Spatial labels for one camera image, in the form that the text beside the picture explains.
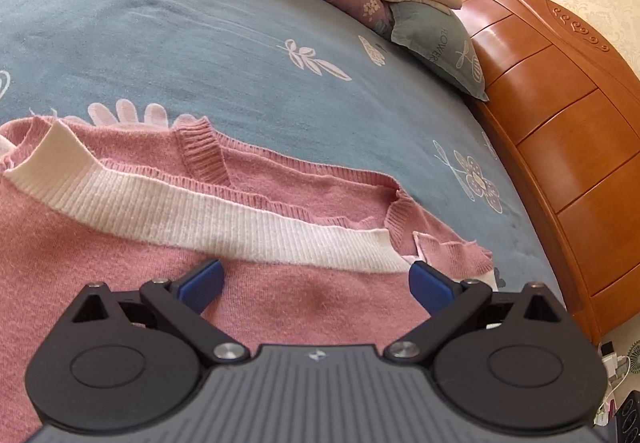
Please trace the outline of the pink and cream sweater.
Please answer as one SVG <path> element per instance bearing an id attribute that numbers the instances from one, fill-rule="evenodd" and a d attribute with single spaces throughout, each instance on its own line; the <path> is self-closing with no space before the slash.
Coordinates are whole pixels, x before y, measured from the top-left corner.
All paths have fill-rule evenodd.
<path id="1" fill-rule="evenodd" d="M 488 250 L 391 177 L 250 146 L 206 120 L 171 128 L 47 117 L 1 128 L 1 437 L 38 418 L 36 348 L 83 285 L 176 279 L 207 260 L 224 292 L 206 319 L 250 348 L 384 347 L 427 319 L 408 270 L 495 280 Z"/>

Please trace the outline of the white power strip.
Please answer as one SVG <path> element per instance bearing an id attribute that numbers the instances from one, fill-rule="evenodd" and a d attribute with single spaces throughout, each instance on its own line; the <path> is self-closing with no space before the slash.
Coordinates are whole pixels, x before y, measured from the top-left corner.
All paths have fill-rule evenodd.
<path id="1" fill-rule="evenodd" d="M 618 354 L 612 341 L 601 343 L 599 350 L 602 364 L 608 375 L 608 386 L 615 389 L 628 374 L 629 357 L 626 354 Z"/>

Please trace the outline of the small desk fan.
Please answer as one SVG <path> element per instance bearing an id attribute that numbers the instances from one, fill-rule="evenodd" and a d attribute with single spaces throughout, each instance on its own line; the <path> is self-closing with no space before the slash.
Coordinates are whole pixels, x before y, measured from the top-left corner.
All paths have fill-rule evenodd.
<path id="1" fill-rule="evenodd" d="M 627 353 L 629 359 L 629 371 L 631 374 L 640 373 L 640 340 L 634 341 Z"/>

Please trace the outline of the wooden headboard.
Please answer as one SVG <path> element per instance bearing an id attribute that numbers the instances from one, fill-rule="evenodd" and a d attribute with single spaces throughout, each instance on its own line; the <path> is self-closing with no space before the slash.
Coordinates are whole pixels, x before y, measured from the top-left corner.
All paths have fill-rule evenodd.
<path id="1" fill-rule="evenodd" d="M 593 342 L 639 311 L 639 80 L 551 0 L 462 0 L 486 81 L 472 102 Z"/>

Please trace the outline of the grey-green flower pillow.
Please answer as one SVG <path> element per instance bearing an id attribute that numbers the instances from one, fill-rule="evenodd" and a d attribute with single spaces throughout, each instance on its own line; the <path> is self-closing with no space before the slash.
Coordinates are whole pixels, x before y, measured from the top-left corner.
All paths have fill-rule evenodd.
<path id="1" fill-rule="evenodd" d="M 390 4 L 393 29 L 390 40 L 405 47 L 458 90 L 488 102 L 483 68 L 471 37 L 454 13 L 418 2 Z"/>

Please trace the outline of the blue floral bed sheet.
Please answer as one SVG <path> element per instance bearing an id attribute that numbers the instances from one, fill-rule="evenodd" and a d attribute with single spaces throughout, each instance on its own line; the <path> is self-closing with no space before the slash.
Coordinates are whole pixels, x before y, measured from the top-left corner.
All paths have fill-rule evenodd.
<path id="1" fill-rule="evenodd" d="M 1 117 L 220 132 L 382 172 L 494 256 L 496 281 L 556 286 L 468 96 L 322 0 L 1 0 Z"/>

